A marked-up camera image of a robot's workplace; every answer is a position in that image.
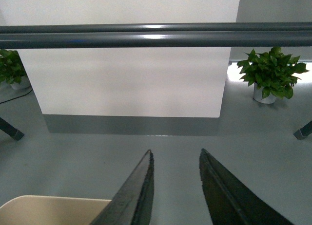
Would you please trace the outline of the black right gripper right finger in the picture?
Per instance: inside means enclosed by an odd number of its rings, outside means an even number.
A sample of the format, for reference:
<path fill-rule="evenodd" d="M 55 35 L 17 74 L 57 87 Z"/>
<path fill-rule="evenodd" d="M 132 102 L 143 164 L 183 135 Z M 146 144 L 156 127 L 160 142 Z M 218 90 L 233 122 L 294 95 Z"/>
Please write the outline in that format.
<path fill-rule="evenodd" d="M 200 178 L 214 225 L 291 225 L 257 197 L 207 150 L 199 157 Z"/>

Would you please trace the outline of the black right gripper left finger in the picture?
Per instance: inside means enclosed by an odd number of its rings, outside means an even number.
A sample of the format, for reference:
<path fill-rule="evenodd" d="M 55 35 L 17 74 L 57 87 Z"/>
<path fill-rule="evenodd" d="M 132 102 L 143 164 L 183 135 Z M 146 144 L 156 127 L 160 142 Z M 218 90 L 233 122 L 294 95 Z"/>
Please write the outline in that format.
<path fill-rule="evenodd" d="M 154 157 L 147 150 L 92 225 L 148 225 L 154 198 Z"/>

